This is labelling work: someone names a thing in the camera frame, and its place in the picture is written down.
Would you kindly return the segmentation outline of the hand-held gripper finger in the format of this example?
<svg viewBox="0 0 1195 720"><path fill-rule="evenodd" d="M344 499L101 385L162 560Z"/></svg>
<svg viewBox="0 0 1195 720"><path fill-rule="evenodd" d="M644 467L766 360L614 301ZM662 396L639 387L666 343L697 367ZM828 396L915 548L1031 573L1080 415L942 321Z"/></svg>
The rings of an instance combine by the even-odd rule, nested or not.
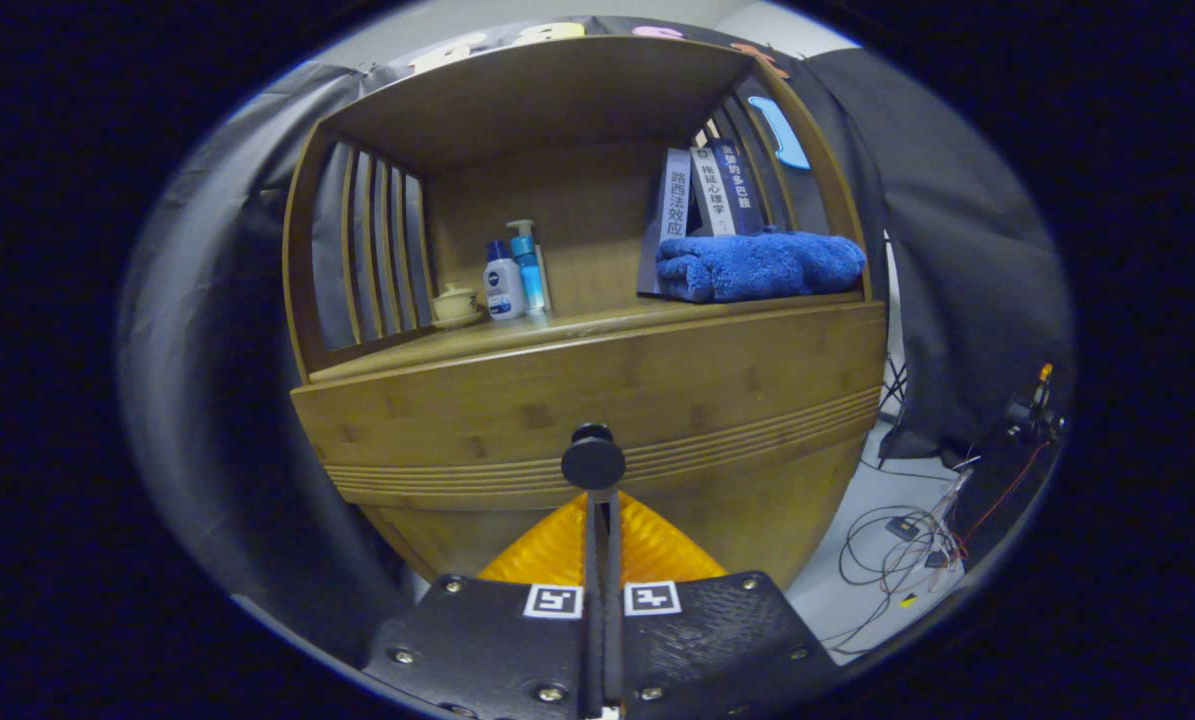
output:
<svg viewBox="0 0 1195 720"><path fill-rule="evenodd" d="M762 571L625 581L625 506L602 505L602 697L623 719L772 719L829 691L838 665Z"/></svg>
<svg viewBox="0 0 1195 720"><path fill-rule="evenodd" d="M609 496L577 496L374 635L364 673L437 719L592 719L609 702Z"/></svg>

